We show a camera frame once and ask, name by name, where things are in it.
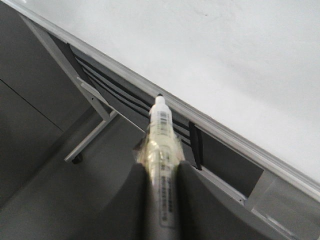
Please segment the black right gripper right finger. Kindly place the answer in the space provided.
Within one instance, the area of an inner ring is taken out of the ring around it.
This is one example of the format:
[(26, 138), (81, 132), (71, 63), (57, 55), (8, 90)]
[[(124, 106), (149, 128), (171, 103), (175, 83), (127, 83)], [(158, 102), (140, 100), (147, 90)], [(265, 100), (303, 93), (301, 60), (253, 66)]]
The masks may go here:
[(200, 180), (192, 165), (177, 168), (177, 195), (183, 240), (281, 240), (283, 236), (257, 216), (233, 204), (227, 207)]

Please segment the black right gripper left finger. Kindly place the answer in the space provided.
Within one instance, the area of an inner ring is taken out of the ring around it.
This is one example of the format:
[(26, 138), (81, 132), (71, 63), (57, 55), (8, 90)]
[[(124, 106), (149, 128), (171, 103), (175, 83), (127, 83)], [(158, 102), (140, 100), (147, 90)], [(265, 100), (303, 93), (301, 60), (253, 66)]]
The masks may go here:
[(82, 233), (83, 240), (141, 240), (147, 171), (141, 163), (130, 169), (127, 179), (94, 222)]

